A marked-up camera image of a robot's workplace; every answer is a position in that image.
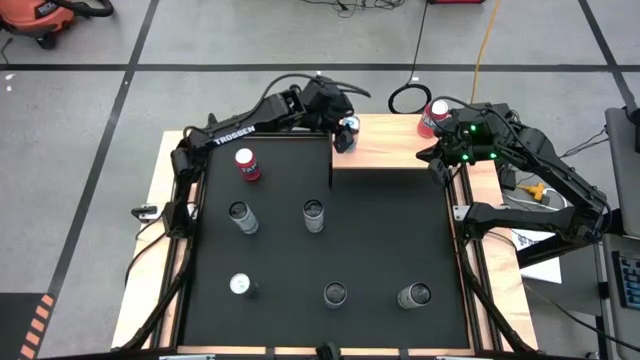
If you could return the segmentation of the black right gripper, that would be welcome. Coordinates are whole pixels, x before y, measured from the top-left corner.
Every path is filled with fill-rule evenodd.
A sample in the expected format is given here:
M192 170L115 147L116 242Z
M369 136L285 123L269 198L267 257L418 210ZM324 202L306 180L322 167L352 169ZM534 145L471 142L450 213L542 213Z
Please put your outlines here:
M498 132L491 121L460 122L451 119L445 124L445 129L447 133L439 142L416 153L418 160L430 161L428 170L436 184L450 184L451 173L447 165L474 165L478 161L498 159L495 147Z

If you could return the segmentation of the blue soda can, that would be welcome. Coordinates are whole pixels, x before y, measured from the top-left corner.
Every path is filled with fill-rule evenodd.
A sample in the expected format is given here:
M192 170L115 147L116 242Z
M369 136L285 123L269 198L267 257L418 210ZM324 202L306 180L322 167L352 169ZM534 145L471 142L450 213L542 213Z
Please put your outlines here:
M358 116L352 115L341 120L341 124L349 128L351 140L348 142L346 152L354 152L357 147L358 137L361 130L361 121Z

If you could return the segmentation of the red Fanta can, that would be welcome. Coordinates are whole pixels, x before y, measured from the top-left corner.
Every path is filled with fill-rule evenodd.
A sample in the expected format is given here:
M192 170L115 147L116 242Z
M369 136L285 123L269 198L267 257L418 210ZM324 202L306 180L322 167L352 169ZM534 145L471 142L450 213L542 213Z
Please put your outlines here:
M418 134L424 138L433 137L438 126L443 125L449 117L448 104L444 100L433 100L422 113L417 125Z
M260 177L259 164L251 149L239 149L235 154L235 163L246 181L256 181Z

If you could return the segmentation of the white Celsius can yellow band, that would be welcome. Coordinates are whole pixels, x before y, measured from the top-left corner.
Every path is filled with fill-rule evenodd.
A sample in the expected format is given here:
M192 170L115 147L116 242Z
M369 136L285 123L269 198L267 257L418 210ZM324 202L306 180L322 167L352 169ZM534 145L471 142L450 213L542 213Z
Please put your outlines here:
M316 199L308 200L303 206L305 225L309 232L319 233L324 228L324 206Z

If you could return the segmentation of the silver Celsius Arctic Vibe can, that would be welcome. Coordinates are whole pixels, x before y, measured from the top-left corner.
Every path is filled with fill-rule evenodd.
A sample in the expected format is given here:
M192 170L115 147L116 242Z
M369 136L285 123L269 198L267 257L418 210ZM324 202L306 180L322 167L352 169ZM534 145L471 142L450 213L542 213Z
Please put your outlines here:
M347 295L345 285L338 281L329 282L323 290L324 303L331 310L340 308L346 302Z

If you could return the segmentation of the white-lidded slim can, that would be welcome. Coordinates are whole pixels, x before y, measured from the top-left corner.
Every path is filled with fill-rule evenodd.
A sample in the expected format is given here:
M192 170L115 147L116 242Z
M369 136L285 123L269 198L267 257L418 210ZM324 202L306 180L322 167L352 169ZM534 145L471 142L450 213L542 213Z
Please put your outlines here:
M234 274L229 281L230 290L239 296L253 299L258 294L258 284L253 278L245 273Z

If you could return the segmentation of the grey slim beverage can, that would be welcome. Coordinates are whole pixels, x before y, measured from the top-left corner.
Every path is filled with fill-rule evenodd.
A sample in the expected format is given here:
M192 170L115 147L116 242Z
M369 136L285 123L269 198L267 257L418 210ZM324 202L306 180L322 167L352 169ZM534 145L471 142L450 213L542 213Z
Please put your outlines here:
M416 282L398 292L397 303L401 308L411 310L426 306L431 297L430 288L422 282Z

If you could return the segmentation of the black power brick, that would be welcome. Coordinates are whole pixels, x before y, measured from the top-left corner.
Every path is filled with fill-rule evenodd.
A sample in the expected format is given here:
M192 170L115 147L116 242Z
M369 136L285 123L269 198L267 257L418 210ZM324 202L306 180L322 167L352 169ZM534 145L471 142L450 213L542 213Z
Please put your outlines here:
M516 171L510 165L503 165L498 170L498 180L502 190L514 191L517 187Z

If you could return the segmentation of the white Celsius can blue band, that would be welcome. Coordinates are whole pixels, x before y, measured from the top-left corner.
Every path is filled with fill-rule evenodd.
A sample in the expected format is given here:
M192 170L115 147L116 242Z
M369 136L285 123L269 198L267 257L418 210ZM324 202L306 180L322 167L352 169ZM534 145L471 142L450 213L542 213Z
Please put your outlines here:
M242 201L232 203L228 210L231 220L247 235L254 234L259 229L259 222L250 209Z

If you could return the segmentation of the white printed paper sheet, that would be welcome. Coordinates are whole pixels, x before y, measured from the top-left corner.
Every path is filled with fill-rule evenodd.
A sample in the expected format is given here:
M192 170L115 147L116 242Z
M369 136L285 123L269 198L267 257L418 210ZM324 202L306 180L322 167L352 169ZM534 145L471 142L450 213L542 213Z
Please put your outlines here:
M511 240L518 250L535 245L552 236L549 232L531 231L523 229L512 229ZM540 280L555 284L562 283L561 267L559 258L553 258L535 265L520 269L520 274L524 278Z

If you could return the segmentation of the grey equipment cart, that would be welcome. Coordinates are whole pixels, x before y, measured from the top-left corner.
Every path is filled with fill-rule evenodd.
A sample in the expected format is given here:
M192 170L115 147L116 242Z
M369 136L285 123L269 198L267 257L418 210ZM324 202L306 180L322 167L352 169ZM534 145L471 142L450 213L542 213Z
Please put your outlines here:
M620 360L640 360L640 311L621 306L612 261L613 251L640 254L640 125L621 108L607 109L605 119L621 219L621 232L604 237L611 321L614 336L635 347L613 349Z

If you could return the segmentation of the black table clamp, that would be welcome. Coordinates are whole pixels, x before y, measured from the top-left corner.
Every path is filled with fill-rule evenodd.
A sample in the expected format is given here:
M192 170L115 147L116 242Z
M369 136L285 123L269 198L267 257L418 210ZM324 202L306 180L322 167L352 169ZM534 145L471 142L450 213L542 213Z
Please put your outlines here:
M141 223L157 220L160 211L157 205L144 204L131 209L131 215Z

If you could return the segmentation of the blue-keyed keypad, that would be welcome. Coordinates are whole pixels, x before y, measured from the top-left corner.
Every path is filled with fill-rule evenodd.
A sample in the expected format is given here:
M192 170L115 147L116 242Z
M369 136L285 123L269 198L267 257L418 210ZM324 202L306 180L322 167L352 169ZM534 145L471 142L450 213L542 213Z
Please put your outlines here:
M612 261L621 306L640 311L640 254L613 251Z

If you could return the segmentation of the orange shop vacuum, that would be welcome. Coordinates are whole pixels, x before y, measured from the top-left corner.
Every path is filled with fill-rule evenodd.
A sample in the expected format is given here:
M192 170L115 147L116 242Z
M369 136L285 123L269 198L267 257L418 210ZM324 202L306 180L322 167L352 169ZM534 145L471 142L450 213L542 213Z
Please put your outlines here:
M56 46L56 34L73 20L110 17L115 8L110 0L96 0L92 7L86 0L0 0L0 30L32 38L45 50Z

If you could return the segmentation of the wooden shelf black frame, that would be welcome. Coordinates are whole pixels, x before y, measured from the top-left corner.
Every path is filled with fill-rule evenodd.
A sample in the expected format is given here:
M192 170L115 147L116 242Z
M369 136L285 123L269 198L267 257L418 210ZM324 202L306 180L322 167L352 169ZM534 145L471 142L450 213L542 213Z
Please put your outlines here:
M430 187L454 185L461 171L454 167L440 175L416 154L437 142L418 131L418 115L359 114L355 147L332 151L329 183L351 181L359 185L410 185Z

